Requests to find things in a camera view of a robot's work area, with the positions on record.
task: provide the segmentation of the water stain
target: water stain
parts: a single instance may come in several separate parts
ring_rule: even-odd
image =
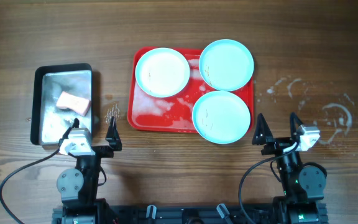
[[[105,98],[106,100],[112,100],[112,94],[106,94],[106,95],[104,96],[104,98]]]
[[[302,81],[302,79],[296,78],[296,79],[294,79],[294,80],[287,86],[288,96],[290,96],[291,99],[292,99],[291,87],[292,87],[292,85],[293,85],[294,83],[300,82],[300,81]]]

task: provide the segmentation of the plate rim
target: plate rim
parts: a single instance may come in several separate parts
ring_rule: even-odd
[[[230,90],[223,90],[223,89],[219,89],[216,88],[216,86],[210,85],[209,82],[205,79],[204,77],[204,71],[201,68],[201,62],[203,61],[203,57],[205,57],[205,54],[207,53],[207,51],[216,44],[219,44],[220,42],[225,42],[225,43],[236,43],[239,44],[240,46],[242,46],[244,48],[244,52],[247,54],[247,57],[250,59],[252,67],[250,67],[250,69],[248,69],[247,71],[250,71],[251,76],[249,77],[249,79],[247,80],[247,82],[245,82],[243,85],[241,85],[239,88],[235,88],[235,89],[230,89]],[[215,90],[219,90],[219,91],[236,91],[242,87],[244,87],[249,80],[251,80],[252,76],[254,75],[254,70],[255,70],[255,62],[254,62],[254,58],[250,52],[250,50],[242,43],[236,41],[236,40],[232,40],[232,39],[220,39],[220,40],[215,40],[214,42],[208,44],[204,50],[202,51],[201,55],[200,55],[200,60],[198,61],[198,70],[200,71],[201,77],[203,78],[204,82],[207,83],[210,87],[214,88]]]
[[[198,104],[201,103],[200,100],[201,100],[202,98],[210,97],[210,96],[208,96],[208,95],[212,95],[212,94],[226,94],[227,96],[231,96],[231,97],[234,97],[234,98],[238,98],[238,99],[241,100],[241,101],[243,102],[243,104],[245,105],[245,107],[246,107],[246,109],[247,109],[247,111],[248,111],[248,115],[249,115],[249,124],[248,124],[248,127],[247,127],[247,129],[245,130],[244,134],[243,134],[241,137],[239,137],[238,139],[236,139],[236,140],[234,140],[234,141],[230,141],[230,142],[216,142],[216,141],[212,141],[212,140],[206,138],[204,135],[202,135],[202,134],[200,133],[200,131],[199,131],[199,129],[198,129],[198,126],[196,125],[196,121],[195,121],[195,109],[199,106]],[[243,138],[243,137],[247,134],[247,132],[248,132],[248,130],[249,130],[249,127],[250,127],[250,124],[251,124],[251,119],[252,119],[252,118],[251,118],[251,113],[250,113],[250,111],[249,111],[249,108],[248,108],[247,104],[244,102],[244,100],[242,100],[240,97],[238,97],[238,96],[235,95],[234,93],[231,93],[231,92],[229,92],[229,91],[224,91],[224,90],[216,90],[216,91],[211,91],[211,92],[209,92],[209,93],[204,94],[203,96],[201,96],[200,98],[198,98],[198,100],[197,100],[196,103],[194,104],[193,110],[191,111],[191,120],[192,120],[192,122],[193,122],[193,126],[195,127],[197,133],[198,133],[201,137],[203,137],[205,140],[207,140],[207,141],[209,141],[209,142],[212,142],[212,143],[215,143],[215,144],[231,144],[231,143],[234,143],[234,142],[240,140],[241,138]]]
[[[141,64],[144,64],[144,61],[146,60],[146,59],[144,59],[145,55],[154,54],[155,52],[158,52],[158,51],[161,51],[161,50],[164,50],[165,52],[168,52],[168,53],[173,54],[174,56],[177,56],[183,62],[183,64],[185,65],[185,78],[183,79],[182,86],[180,86],[180,88],[178,88],[178,91],[174,92],[173,94],[169,94],[169,95],[154,95],[153,93],[150,94],[150,92],[145,90],[143,85],[141,85],[138,82],[138,78],[140,78],[139,77],[139,75],[140,75],[139,66]],[[140,59],[137,61],[136,66],[135,66],[135,80],[136,80],[137,85],[139,85],[140,89],[142,91],[144,91],[146,94],[148,94],[149,96],[152,96],[152,97],[156,97],[156,98],[166,98],[166,97],[170,97],[170,96],[174,96],[174,95],[178,94],[179,92],[181,92],[187,86],[187,83],[189,82],[189,79],[190,79],[190,65],[189,65],[187,59],[179,51],[171,49],[171,48],[168,48],[168,47],[157,47],[155,49],[149,50],[148,52],[146,52],[145,54],[143,54],[140,57]]]

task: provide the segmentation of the white plate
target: white plate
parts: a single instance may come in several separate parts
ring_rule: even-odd
[[[191,116],[197,132],[217,144],[239,140],[250,125],[247,105],[238,96],[226,91],[203,95],[194,105]]]
[[[203,50],[199,68],[209,86],[217,90],[233,91],[251,79],[254,59],[240,42],[217,40]]]
[[[179,93],[190,78],[190,66],[185,57],[173,49],[148,51],[137,62],[136,82],[150,96],[168,97]]]

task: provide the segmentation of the metal tray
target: metal tray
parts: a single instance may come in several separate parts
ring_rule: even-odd
[[[86,116],[56,107],[62,91],[91,100],[91,108]],[[75,118],[80,120],[80,128],[88,128],[92,133],[92,96],[92,68],[89,64],[38,68],[34,79],[31,143],[42,146],[56,145]]]

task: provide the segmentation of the soap residue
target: soap residue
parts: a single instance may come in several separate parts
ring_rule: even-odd
[[[287,80],[287,78],[282,77],[281,79],[277,80],[276,83],[274,83],[274,85],[279,85],[281,82],[283,82],[284,80]]]
[[[327,105],[323,106],[322,109],[324,110],[324,109],[333,108],[333,107],[338,107],[338,108],[342,109],[345,112],[345,114],[347,116],[345,135],[347,135],[347,133],[349,132],[350,128],[352,127],[352,115],[351,115],[351,113],[349,112],[349,110],[346,107],[344,107],[343,105],[340,105],[338,103],[327,104]]]
[[[274,88],[274,87],[271,86],[270,89],[266,90],[266,92],[267,92],[268,94],[274,93],[274,89],[273,89],[273,88]]]
[[[300,82],[300,81],[302,81],[301,78],[296,78],[296,79],[294,79],[294,80],[287,86],[288,96],[290,96],[291,99],[292,99],[291,87],[292,87],[292,85],[293,85],[294,83]]]
[[[299,102],[299,105],[298,105],[298,110],[301,110],[302,107],[303,107],[305,104],[306,104],[306,101],[305,101],[305,100],[301,100],[301,101]]]
[[[173,105],[174,103],[169,103],[165,100],[153,99],[141,90],[138,84],[135,85],[132,117],[146,114],[161,116],[165,112],[171,110]]]
[[[194,125],[191,121],[179,117],[179,121],[172,121],[169,128],[193,129]]]
[[[199,59],[190,59],[187,61],[189,62],[190,68],[192,68],[192,69],[198,68],[198,64],[200,63]]]
[[[206,88],[205,88],[205,86],[204,86],[203,84],[200,85],[200,87],[198,87],[198,89],[201,90],[201,91],[205,91],[205,90],[206,90]]]
[[[190,78],[194,78],[195,80],[203,80],[203,77],[201,77],[201,74],[200,74],[200,70],[198,70],[198,69],[190,70]]]
[[[344,123],[344,119],[343,119],[343,118],[339,118],[339,119],[338,119],[338,121],[339,121],[339,124],[340,124],[340,125],[342,125],[342,126],[344,126],[344,125],[345,125],[345,123]]]
[[[335,132],[334,132],[334,134],[328,139],[328,141],[324,141],[324,140],[318,140],[318,142],[320,143],[320,144],[322,144],[322,145],[327,145],[327,144],[330,144],[333,140],[334,140],[334,138],[335,138],[335,135],[337,134],[337,133],[341,133],[342,132],[342,129],[336,129],[335,130]]]
[[[194,105],[192,103],[185,101],[183,98],[177,98],[177,100],[180,104],[187,106],[190,109],[190,111],[193,111]]]
[[[354,102],[351,100],[351,98],[349,97],[349,95],[346,94],[346,93],[344,93],[343,95],[344,95],[344,96],[346,97],[346,99],[349,100],[349,102],[351,102],[351,103],[353,104],[353,106],[354,106]]]

